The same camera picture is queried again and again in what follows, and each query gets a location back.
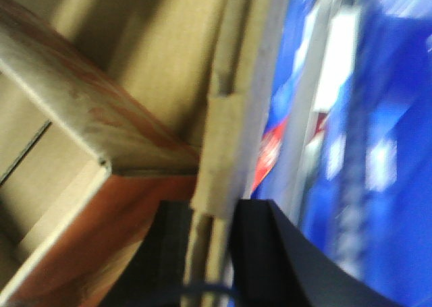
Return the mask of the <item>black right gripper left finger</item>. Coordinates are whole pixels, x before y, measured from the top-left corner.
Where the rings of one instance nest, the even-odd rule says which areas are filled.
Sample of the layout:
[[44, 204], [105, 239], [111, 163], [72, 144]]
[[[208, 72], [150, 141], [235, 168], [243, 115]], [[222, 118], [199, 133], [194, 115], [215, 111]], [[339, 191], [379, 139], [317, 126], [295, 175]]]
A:
[[101, 306], [179, 306], [192, 211], [163, 201], [144, 241]]

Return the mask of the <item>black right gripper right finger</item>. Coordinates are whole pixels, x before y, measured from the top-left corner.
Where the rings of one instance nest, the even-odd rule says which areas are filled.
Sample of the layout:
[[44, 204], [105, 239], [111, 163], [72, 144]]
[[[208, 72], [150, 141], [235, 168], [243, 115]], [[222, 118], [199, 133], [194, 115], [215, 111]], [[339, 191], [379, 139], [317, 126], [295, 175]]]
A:
[[229, 250], [243, 306], [396, 306], [328, 259], [272, 200], [237, 203]]

